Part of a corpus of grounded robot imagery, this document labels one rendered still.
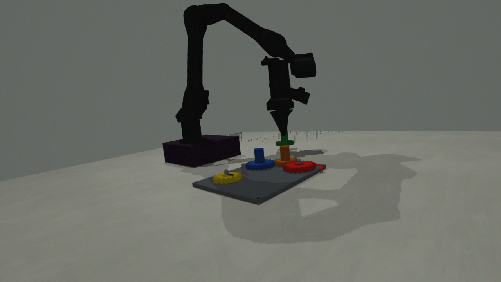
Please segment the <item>blue gear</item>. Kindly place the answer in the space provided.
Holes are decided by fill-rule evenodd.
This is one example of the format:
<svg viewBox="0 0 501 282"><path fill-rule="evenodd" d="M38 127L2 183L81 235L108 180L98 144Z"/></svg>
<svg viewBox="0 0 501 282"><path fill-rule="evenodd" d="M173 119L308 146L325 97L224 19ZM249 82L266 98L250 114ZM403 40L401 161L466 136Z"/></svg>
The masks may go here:
<svg viewBox="0 0 501 282"><path fill-rule="evenodd" d="M263 148L256 148L254 149L254 156L255 160L246 163L246 169L248 170L267 170L267 168L273 168L275 166L275 162L272 159L265 159L264 158L264 149Z"/></svg>

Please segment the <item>red gear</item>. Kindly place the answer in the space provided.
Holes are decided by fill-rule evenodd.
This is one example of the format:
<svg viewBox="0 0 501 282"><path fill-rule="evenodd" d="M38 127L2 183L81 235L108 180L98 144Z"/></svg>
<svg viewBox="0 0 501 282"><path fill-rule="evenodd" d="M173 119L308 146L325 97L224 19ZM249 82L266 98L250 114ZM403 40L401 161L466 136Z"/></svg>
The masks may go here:
<svg viewBox="0 0 501 282"><path fill-rule="evenodd" d="M283 165L283 171L290 172L290 173L301 173L301 172L310 172L314 171L315 169L315 163L314 162L309 162L309 161L302 161L302 163L297 163L295 162L290 162L286 163Z"/></svg>

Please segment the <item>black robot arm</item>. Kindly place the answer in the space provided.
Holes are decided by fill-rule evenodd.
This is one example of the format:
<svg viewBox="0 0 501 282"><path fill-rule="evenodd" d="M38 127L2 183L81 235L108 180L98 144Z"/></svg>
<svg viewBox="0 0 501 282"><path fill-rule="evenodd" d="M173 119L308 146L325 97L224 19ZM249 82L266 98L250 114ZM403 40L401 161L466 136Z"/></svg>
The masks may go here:
<svg viewBox="0 0 501 282"><path fill-rule="evenodd" d="M184 25L188 34L188 60L187 60L187 87L183 94L182 108L176 114L178 123L181 123L182 143L193 143L207 140L202 138L200 120L207 109L208 90L202 84L203 66L203 38L207 25L226 20L249 37L252 37L270 56L265 56L261 65L267 65L269 79L290 78L290 73L295 78L315 77L316 65L313 53L295 54L286 44L286 39L274 31L259 26L249 18L240 14L226 3L214 5L192 5L183 13ZM275 58L277 57L277 58ZM281 57L284 60L280 60ZM305 88L290 87L288 83L286 98L296 100L303 104L308 103L309 93Z"/></svg>

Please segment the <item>yellow gear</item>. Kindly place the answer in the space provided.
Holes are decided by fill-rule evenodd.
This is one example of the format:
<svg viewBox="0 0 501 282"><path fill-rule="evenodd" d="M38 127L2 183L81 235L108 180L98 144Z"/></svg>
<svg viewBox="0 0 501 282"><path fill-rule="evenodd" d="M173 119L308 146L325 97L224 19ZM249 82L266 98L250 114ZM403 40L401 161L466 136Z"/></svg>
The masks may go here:
<svg viewBox="0 0 501 282"><path fill-rule="evenodd" d="M218 175L213 176L213 181L218 184L228 184L237 182L242 179L240 172L229 172L229 174L225 175L224 172Z"/></svg>

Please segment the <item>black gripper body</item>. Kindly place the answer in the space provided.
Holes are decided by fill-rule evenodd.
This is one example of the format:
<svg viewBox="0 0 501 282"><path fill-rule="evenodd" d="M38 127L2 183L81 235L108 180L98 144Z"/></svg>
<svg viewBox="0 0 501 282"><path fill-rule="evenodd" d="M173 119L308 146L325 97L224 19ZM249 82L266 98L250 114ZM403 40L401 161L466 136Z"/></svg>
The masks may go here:
<svg viewBox="0 0 501 282"><path fill-rule="evenodd" d="M294 108L294 102L286 98L287 86L290 83L289 78L278 78L270 80L270 96L267 103L267 111L284 111Z"/></svg>

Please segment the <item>dark green gear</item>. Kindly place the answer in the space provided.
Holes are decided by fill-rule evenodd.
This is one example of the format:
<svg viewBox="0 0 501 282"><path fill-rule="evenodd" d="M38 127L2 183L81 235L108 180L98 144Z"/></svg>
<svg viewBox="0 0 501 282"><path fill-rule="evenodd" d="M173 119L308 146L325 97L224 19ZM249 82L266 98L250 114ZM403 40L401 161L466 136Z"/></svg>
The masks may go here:
<svg viewBox="0 0 501 282"><path fill-rule="evenodd" d="M294 140L288 140L288 131L286 130L286 135L282 136L281 134L281 141L276 142L276 146L290 146L294 145L295 142Z"/></svg>

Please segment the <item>brown toothed gear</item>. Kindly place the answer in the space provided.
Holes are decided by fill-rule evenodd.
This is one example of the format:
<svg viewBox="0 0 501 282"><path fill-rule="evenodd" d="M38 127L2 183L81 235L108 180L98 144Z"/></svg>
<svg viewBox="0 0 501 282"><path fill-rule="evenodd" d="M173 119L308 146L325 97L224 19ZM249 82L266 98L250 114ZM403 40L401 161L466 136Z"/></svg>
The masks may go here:
<svg viewBox="0 0 501 282"><path fill-rule="evenodd" d="M274 160L275 166L281 167L286 163L297 162L297 158L290 158L289 146L280 146L281 157L279 159Z"/></svg>

